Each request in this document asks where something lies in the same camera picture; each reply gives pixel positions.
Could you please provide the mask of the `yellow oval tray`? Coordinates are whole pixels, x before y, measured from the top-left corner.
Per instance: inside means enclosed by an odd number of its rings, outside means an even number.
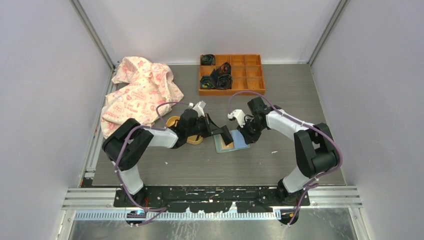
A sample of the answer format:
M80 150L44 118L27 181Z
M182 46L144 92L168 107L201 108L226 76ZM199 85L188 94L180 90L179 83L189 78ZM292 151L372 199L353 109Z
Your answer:
M170 127L176 127L178 124L178 121L180 120L179 116L171 116L167 121L166 125L168 128ZM187 138L186 143L191 145L199 145L203 142L204 138L200 135L192 135Z

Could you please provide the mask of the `pink patterned cloth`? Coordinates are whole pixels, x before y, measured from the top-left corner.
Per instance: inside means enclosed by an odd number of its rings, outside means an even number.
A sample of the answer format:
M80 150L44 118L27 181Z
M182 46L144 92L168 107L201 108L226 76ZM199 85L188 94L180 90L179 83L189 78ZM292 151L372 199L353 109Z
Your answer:
M124 57L111 81L125 86L105 96L100 118L105 139L130 118L152 126L184 97L168 65L139 56Z

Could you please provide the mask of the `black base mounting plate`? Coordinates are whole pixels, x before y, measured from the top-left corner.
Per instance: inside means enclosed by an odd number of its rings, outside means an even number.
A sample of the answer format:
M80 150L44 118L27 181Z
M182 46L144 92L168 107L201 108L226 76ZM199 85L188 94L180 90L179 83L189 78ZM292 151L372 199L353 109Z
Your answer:
M301 192L284 197L275 186L147 186L133 199L144 208L166 208L169 213L266 213L273 207L309 206Z

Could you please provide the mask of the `dark rolled sock top-left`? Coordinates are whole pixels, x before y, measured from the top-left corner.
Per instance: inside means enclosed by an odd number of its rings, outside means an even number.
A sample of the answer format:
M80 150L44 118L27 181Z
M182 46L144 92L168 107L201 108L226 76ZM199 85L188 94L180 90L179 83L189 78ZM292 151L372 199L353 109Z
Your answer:
M201 66L214 66L216 64L216 57L214 54L203 54L200 56Z

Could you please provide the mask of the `light green card holder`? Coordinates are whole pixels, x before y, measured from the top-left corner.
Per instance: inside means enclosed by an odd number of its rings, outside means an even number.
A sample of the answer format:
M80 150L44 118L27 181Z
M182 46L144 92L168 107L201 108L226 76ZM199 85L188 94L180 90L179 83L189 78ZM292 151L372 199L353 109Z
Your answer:
M238 132L238 130L231 130L230 133L231 133L232 138L233 138L234 148L232 150L227 150L227 151L221 151L221 152L216 151L217 153L232 152L232 151L250 148L249 144L245 144L245 141L244 141L242 135Z

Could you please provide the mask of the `dark rolled sock bottom-middle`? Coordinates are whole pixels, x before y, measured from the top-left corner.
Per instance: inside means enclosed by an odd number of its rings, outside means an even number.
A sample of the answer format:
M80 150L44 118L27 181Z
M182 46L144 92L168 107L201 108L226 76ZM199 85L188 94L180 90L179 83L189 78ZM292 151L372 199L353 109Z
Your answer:
M232 84L232 76L230 74L223 74L217 78L215 88L218 90L228 90L232 88Z

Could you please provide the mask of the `orange compartment organizer box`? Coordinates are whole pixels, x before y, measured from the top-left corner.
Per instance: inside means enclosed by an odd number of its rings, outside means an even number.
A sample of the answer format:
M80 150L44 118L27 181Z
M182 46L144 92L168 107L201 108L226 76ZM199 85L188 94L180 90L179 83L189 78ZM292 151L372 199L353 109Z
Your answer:
M215 65L201 65L199 57L198 93L201 96L231 96L237 92L253 91L264 94L266 84L264 80L262 59L260 54L212 54L215 55ZM212 79L215 89L200 89L202 76L210 76L213 69L223 63L231 65L231 89L216 89L217 79Z

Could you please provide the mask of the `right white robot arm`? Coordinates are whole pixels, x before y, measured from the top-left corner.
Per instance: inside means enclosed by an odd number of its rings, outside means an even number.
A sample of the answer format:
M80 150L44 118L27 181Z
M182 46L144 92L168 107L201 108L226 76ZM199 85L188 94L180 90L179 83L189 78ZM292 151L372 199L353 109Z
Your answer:
M279 180L276 188L281 204L291 205L297 193L310 188L318 177L340 167L342 155L325 123L301 121L260 96L250 100L247 106L250 114L235 109L227 115L229 120L237 122L237 130L247 145L256 143L263 130L277 131L294 142L296 166Z

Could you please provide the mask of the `dark rolled sock bottom-left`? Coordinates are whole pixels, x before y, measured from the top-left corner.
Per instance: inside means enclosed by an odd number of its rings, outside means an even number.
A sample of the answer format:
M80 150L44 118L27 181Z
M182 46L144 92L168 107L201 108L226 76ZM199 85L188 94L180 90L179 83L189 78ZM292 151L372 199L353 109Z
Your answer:
M199 81L199 88L202 90L215 89L213 79L209 75L203 75Z

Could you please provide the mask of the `dark rolled sock middle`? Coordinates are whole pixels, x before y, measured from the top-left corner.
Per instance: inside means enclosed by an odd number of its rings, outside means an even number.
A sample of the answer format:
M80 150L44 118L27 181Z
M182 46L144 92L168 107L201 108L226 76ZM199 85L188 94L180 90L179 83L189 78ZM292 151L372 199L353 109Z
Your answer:
M215 68L210 73L210 77L214 80L217 80L221 76L224 75L231 75L232 67L229 62L224 62L222 65L220 65L218 68Z

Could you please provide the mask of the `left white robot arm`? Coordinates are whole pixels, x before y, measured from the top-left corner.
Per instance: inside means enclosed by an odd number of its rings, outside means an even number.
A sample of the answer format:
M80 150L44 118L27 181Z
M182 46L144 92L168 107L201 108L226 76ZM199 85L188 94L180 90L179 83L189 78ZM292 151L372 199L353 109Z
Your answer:
M103 142L102 150L127 191L126 200L138 207L146 200L138 162L147 148L177 149L191 136L208 138L215 135L220 135L226 145L233 143L227 126L218 127L208 113L199 114L194 109L186 109L177 123L167 128L141 125L134 118L129 118Z

